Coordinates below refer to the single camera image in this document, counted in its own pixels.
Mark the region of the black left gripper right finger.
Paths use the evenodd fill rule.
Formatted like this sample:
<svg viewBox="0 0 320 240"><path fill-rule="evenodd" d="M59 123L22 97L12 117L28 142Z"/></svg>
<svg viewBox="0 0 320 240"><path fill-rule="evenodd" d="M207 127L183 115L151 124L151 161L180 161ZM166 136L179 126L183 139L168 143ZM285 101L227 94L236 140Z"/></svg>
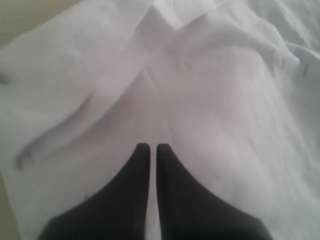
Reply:
<svg viewBox="0 0 320 240"><path fill-rule="evenodd" d="M156 149L156 188L163 240L270 240L264 224L201 185L169 144Z"/></svg>

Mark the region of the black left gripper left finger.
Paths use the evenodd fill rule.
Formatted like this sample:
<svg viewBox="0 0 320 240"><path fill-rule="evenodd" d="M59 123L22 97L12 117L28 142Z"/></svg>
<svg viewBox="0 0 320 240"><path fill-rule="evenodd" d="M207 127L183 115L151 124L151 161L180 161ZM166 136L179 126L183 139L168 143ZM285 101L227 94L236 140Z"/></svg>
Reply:
<svg viewBox="0 0 320 240"><path fill-rule="evenodd" d="M40 240L143 240L150 186L151 151L136 145L132 155L99 192L54 217Z"/></svg>

